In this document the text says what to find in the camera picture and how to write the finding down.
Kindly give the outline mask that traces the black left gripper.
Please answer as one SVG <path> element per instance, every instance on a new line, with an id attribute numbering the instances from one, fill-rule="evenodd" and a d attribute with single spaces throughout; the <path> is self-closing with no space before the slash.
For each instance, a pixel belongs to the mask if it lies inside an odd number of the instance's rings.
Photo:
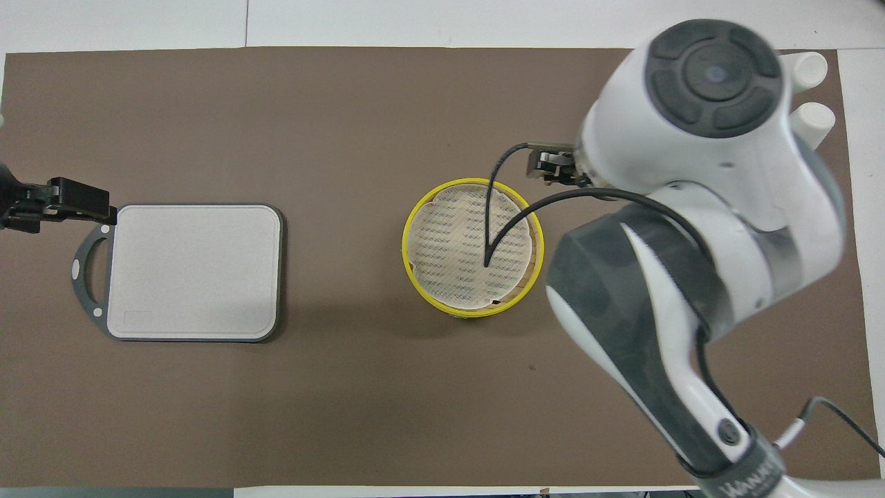
<path id="1" fill-rule="evenodd" d="M 116 223 L 117 208 L 110 207 L 110 194 L 69 178 L 52 178 L 47 184 L 22 183 L 1 163 L 1 230 L 40 232 L 44 210 L 53 195 L 50 221 L 90 221 Z M 106 212 L 93 212 L 73 207 L 108 207 Z"/>

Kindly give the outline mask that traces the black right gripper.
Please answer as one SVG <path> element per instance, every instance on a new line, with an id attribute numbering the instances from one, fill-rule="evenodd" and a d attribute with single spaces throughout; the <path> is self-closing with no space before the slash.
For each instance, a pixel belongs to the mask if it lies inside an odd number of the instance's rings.
<path id="1" fill-rule="evenodd" d="M 589 186 L 587 174 L 582 172 L 575 160 L 575 149 L 563 146 L 555 151 L 532 151 L 529 154 L 529 178 L 545 183 L 561 183 L 569 186 Z M 565 161 L 560 166 L 561 156 Z"/>

